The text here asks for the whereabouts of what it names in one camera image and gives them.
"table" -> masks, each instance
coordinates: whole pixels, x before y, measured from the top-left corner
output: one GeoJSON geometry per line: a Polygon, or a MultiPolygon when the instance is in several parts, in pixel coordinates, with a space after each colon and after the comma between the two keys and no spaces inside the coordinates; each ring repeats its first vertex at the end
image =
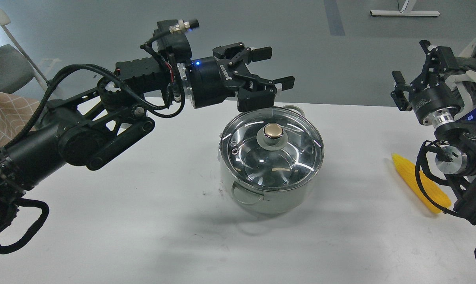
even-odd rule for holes
{"type": "MultiPolygon", "coordinates": [[[[391,160],[415,161],[432,127],[391,107],[296,105],[326,153],[291,212],[249,213],[221,186],[218,135],[236,102],[187,106],[103,169],[66,165],[29,192],[50,215],[0,255],[0,284],[476,283],[476,226],[430,213],[391,160]]],[[[37,214],[22,209],[0,243],[37,214]]]]}

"gray floor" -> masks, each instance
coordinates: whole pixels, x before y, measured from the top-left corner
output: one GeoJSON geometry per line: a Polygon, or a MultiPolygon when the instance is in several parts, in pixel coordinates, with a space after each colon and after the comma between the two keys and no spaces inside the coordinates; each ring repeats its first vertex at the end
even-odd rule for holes
{"type": "MultiPolygon", "coordinates": [[[[294,89],[278,97],[282,102],[392,106],[390,72],[401,70],[407,80],[418,75],[425,60],[419,40],[450,46],[457,55],[476,37],[476,0],[417,2],[416,10],[440,11],[437,18],[370,16],[370,9],[397,9],[396,0],[0,0],[0,7],[12,19],[9,30],[49,77],[72,63],[113,69],[116,61],[146,57],[138,46],[157,21],[198,18],[201,27],[187,34],[193,58],[238,41],[273,47],[272,59],[249,68],[268,79],[296,77],[294,89]],[[60,62],[51,68],[43,59],[60,62]]],[[[69,96],[98,79],[81,72],[61,86],[69,96]]],[[[17,93],[42,95],[34,81],[17,93]]]]}

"stainless steel pot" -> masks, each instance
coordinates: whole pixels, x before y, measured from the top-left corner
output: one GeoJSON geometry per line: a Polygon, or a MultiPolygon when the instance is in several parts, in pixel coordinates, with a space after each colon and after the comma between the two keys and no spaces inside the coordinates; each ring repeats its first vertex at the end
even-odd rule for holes
{"type": "Polygon", "coordinates": [[[289,211],[315,186],[310,181],[324,158],[321,135],[302,111],[288,108],[241,113],[222,132],[222,180],[234,200],[249,210],[289,211]]]}

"screw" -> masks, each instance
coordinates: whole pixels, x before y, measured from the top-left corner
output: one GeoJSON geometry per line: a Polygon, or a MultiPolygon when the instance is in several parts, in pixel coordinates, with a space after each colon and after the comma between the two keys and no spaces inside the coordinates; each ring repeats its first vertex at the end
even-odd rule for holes
{"type": "Polygon", "coordinates": [[[144,114],[145,114],[145,109],[142,108],[141,106],[134,109],[134,116],[141,117],[144,114]]]}

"chair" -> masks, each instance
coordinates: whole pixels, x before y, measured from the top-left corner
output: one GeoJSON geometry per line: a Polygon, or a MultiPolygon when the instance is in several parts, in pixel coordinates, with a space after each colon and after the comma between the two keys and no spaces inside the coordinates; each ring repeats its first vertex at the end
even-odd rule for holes
{"type": "Polygon", "coordinates": [[[13,93],[25,86],[33,78],[36,78],[43,90],[47,89],[47,78],[33,63],[26,52],[20,47],[6,25],[10,19],[0,9],[0,26],[17,47],[3,45],[0,47],[0,92],[13,93]]]}

